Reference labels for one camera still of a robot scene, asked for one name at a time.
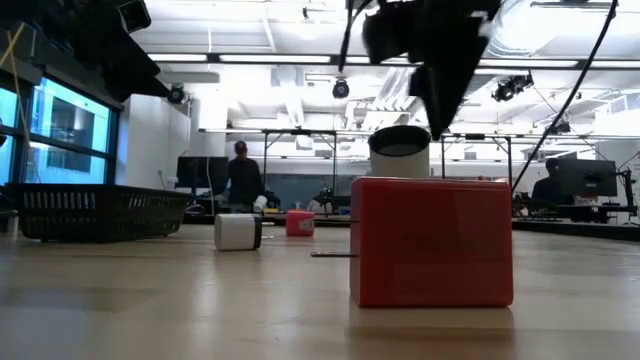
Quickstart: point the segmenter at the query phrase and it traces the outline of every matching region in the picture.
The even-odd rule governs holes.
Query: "white pillar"
[[[191,156],[225,156],[226,135],[203,133],[199,129],[226,129],[227,104],[217,84],[196,84],[191,108]]]

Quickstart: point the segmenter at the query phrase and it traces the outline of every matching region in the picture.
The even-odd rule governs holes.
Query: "computer monitor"
[[[229,159],[226,157],[182,156],[178,158],[178,183],[176,187],[190,188],[195,195],[196,188],[209,188],[207,162],[213,194],[222,194],[229,179]]]
[[[565,195],[618,196],[613,161],[558,159],[558,178]]]

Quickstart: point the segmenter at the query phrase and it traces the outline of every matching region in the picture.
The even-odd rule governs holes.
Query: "wooden table surface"
[[[510,309],[363,310],[348,229],[216,253],[211,226],[107,245],[0,240],[0,359],[638,359],[640,247],[514,233]]]

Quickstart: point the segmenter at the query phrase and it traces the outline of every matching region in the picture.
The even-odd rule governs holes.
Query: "red cube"
[[[512,303],[507,184],[360,178],[351,212],[350,287],[359,306]]]

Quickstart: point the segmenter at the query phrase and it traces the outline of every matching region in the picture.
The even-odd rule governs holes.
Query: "black cylinder lid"
[[[431,135],[426,129],[411,125],[397,125],[373,133],[369,137],[369,148],[382,156],[403,157],[423,151],[430,142]]]

